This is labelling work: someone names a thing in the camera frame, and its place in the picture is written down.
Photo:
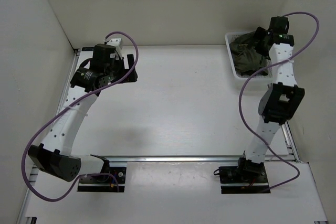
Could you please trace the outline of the olive green shorts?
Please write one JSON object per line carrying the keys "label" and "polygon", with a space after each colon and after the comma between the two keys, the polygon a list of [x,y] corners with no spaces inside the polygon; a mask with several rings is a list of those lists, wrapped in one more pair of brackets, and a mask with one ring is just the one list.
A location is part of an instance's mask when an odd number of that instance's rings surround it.
{"label": "olive green shorts", "polygon": [[235,70],[241,76],[251,76],[267,66],[267,59],[253,48],[256,45],[253,42],[254,33],[240,35],[229,44]]}

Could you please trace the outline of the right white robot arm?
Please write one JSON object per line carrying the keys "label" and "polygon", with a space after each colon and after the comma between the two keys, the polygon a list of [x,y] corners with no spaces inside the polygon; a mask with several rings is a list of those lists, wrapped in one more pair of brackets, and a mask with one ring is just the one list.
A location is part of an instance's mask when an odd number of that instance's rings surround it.
{"label": "right white robot arm", "polygon": [[288,33],[286,17],[272,17],[269,28],[257,28],[255,50],[271,60],[272,83],[258,106],[260,116],[256,133],[250,145],[238,160],[236,177],[247,182],[261,174],[267,149],[281,126],[290,120],[301,103],[305,91],[298,87],[291,56],[294,38]]}

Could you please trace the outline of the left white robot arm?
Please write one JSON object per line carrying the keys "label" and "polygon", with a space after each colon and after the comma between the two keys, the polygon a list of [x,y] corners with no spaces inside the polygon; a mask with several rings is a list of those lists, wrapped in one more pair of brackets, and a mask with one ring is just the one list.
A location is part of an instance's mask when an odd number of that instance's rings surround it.
{"label": "left white robot arm", "polygon": [[77,132],[100,94],[99,89],[118,80],[137,80],[135,71],[126,75],[128,70],[121,49],[121,38],[97,44],[92,57],[83,61],[75,71],[63,104],[66,112],[54,122],[38,146],[29,147],[28,156],[40,171],[67,182],[80,174],[92,174],[98,182],[108,180],[107,159],[98,155],[75,156],[71,152]]}

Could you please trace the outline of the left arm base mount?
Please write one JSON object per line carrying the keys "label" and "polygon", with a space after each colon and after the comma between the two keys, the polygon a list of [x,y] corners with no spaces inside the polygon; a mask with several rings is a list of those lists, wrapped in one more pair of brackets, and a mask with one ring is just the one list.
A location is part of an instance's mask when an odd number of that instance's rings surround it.
{"label": "left arm base mount", "polygon": [[123,193],[125,191],[125,179],[127,167],[111,164],[102,156],[90,155],[96,162],[99,160],[102,166],[98,170],[89,171],[80,177],[77,191],[86,193]]}

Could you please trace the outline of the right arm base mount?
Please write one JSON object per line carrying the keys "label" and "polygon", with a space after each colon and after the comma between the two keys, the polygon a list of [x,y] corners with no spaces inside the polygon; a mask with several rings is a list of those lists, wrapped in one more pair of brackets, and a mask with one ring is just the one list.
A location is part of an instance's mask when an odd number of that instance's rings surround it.
{"label": "right arm base mount", "polygon": [[221,194],[271,193],[264,163],[240,157],[236,166],[220,166],[213,175],[219,176]]}

